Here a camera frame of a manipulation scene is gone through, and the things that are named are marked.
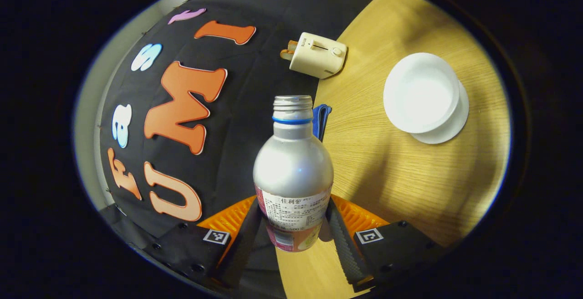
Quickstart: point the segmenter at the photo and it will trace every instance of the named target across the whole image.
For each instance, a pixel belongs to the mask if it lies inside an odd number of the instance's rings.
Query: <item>silver aluminum bottle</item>
[[[293,253],[316,242],[334,179],[330,155],[312,133],[312,118],[310,96],[276,96],[273,136],[253,168],[271,242]]]

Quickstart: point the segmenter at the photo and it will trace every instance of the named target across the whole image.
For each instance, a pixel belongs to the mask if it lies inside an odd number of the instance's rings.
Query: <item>white bowl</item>
[[[406,56],[393,67],[383,101],[395,127],[427,144],[452,139],[468,120],[464,85],[447,62],[426,52]]]

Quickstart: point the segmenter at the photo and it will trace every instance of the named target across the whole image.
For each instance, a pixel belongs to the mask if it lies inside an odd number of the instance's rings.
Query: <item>orange letter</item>
[[[201,124],[188,128],[179,124],[204,119],[210,111],[189,92],[201,94],[213,102],[223,88],[227,70],[215,71],[187,68],[172,62],[162,75],[162,86],[174,100],[155,106],[148,111],[144,122],[144,135],[151,139],[160,135],[188,145],[193,154],[200,154],[205,144],[206,128]]]
[[[152,201],[154,210],[160,212],[160,214],[169,214],[170,216],[182,220],[188,220],[189,222],[194,222],[200,218],[202,215],[200,199],[194,189],[187,185],[187,183],[154,170],[150,162],[147,161],[144,162],[144,174],[146,175],[146,181],[150,186],[158,184],[167,189],[177,191],[183,195],[184,200],[186,200],[184,207],[181,207],[160,199],[154,191],[150,191],[150,201]]]
[[[219,25],[217,21],[208,21],[194,34],[194,38],[198,39],[204,36],[214,36],[235,40],[235,44],[242,45],[248,42],[256,28],[254,26],[236,27],[230,25]]]
[[[142,196],[140,195],[140,191],[138,191],[136,180],[133,178],[131,172],[128,172],[127,176],[123,174],[125,172],[125,166],[123,166],[120,160],[114,160],[115,153],[112,148],[108,148],[107,156],[110,161],[111,174],[113,174],[113,179],[117,187],[127,189],[133,193],[138,200],[141,200]]]

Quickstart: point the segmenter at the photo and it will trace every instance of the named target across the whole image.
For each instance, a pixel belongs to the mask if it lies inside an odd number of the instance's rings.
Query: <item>wooden table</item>
[[[510,112],[494,66],[457,21],[425,0],[373,0],[338,41],[348,46],[344,69],[319,81],[314,102],[333,108],[323,141],[334,164],[332,193],[389,222],[406,219],[443,246],[463,238],[496,197],[510,152]],[[446,60],[468,92],[468,121],[443,144],[417,141],[385,114],[385,80],[415,52]],[[288,298],[357,295],[333,241],[303,253],[278,250],[277,259]]]

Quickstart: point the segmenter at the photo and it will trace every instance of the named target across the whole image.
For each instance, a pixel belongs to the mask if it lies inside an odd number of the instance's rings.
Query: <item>blue cloth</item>
[[[320,104],[314,108],[314,118],[312,125],[314,126],[314,136],[320,141],[324,138],[324,129],[326,129],[327,115],[332,112],[332,107],[326,104]]]

